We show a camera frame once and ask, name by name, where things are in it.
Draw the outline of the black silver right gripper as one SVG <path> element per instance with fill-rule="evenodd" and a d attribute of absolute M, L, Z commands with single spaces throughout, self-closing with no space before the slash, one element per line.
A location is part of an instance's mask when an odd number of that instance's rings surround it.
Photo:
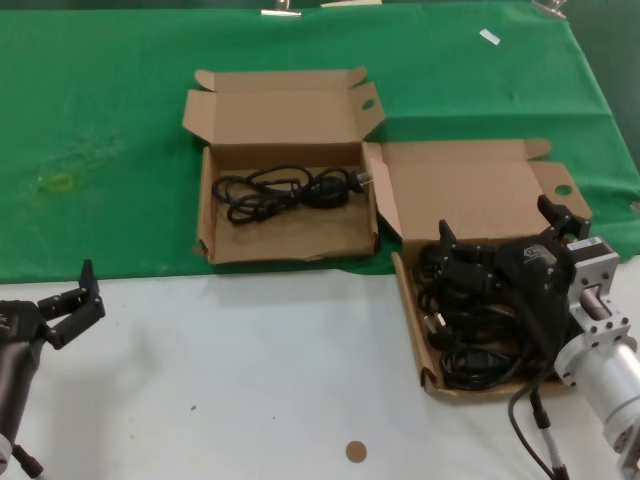
<path fill-rule="evenodd" d="M 540 195 L 537 208 L 548 227 L 537 237 L 503 245 L 498 253 L 495 245 L 459 241 L 440 220 L 440 278 L 473 293 L 495 294 L 496 260 L 497 272 L 547 358 L 557 357 L 578 337 L 586 348 L 625 343 L 630 320 L 611 297 L 619 254 L 601 238 L 587 238 L 591 222 L 566 205 Z"/>

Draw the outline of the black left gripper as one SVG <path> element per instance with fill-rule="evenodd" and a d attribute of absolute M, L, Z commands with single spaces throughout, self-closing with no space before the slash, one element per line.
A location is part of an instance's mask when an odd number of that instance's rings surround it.
<path fill-rule="evenodd" d="M 37 304 L 1 301 L 1 352 L 26 348 L 40 353 L 45 340 L 62 349 L 106 315 L 90 259 L 83 262 L 78 287 Z"/>

